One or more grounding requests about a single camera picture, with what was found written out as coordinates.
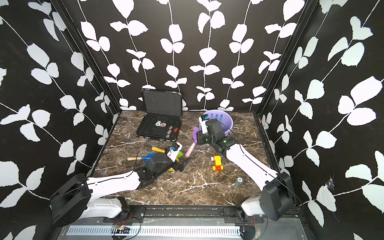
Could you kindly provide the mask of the blue trowel wooden handle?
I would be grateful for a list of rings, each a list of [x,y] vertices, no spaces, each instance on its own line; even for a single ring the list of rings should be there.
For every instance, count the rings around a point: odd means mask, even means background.
[[[150,158],[152,158],[155,154],[147,154],[145,157],[128,157],[127,161],[136,161],[136,160],[145,160],[146,162],[149,161]]]

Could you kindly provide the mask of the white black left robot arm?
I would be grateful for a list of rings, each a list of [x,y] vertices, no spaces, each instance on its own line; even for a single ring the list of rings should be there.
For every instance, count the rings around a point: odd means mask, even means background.
[[[143,166],[125,174],[102,178],[76,174],[50,197],[53,225],[64,227],[83,218],[120,222],[129,215],[128,204],[122,197],[109,200],[105,196],[145,188],[169,169],[183,172],[190,160],[172,161],[166,154],[156,153]]]

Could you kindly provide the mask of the purple toy shovel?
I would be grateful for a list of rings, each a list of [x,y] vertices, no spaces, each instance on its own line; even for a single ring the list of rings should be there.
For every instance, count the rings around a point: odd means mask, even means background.
[[[191,155],[191,153],[192,153],[192,151],[193,151],[195,145],[196,145],[197,142],[198,142],[198,140],[197,140],[197,139],[198,139],[197,134],[198,134],[199,131],[200,131],[200,129],[199,129],[198,127],[195,127],[195,128],[193,129],[193,140],[194,140],[194,142],[191,144],[191,146],[189,147],[188,151],[186,152],[186,154],[185,154],[185,157],[186,157],[186,158],[189,158],[189,157],[190,157],[190,155]]]

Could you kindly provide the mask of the green toy trowel yellow handle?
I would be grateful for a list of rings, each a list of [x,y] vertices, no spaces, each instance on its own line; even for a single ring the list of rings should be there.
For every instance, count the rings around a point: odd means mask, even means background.
[[[152,150],[155,151],[155,152],[158,152],[158,153],[164,153],[164,154],[166,155],[166,151],[167,151],[168,149],[163,150],[163,149],[160,149],[160,148],[158,148],[158,147],[152,147]],[[182,154],[181,151],[180,151],[179,154],[178,154],[178,157],[177,157],[177,158],[182,157],[182,156],[183,156],[183,154]]]

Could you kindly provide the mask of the yellow toy shovel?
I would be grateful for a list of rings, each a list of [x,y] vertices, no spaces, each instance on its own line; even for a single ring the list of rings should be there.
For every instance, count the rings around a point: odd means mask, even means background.
[[[179,162],[180,162],[180,161],[179,161],[179,158],[176,158],[176,161],[179,163]],[[174,169],[173,169],[173,168],[170,168],[169,171],[172,172],[172,171],[174,171]]]

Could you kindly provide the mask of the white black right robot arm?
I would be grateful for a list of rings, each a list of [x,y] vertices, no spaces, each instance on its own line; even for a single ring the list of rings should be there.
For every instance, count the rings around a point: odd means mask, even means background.
[[[265,215],[277,221],[297,203],[293,181],[287,173],[279,174],[252,156],[235,138],[227,136],[222,123],[208,115],[199,117],[200,130],[194,137],[198,145],[208,144],[221,156],[241,168],[262,191],[261,196],[247,198],[239,207],[246,217]]]

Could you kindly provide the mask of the purple plastic bucket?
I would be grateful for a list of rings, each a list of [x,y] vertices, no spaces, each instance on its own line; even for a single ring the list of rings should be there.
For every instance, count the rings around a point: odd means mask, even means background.
[[[232,117],[224,111],[221,110],[208,110],[205,112],[206,115],[209,116],[209,119],[218,119],[221,123],[222,129],[227,136],[229,132],[232,130],[234,121]]]

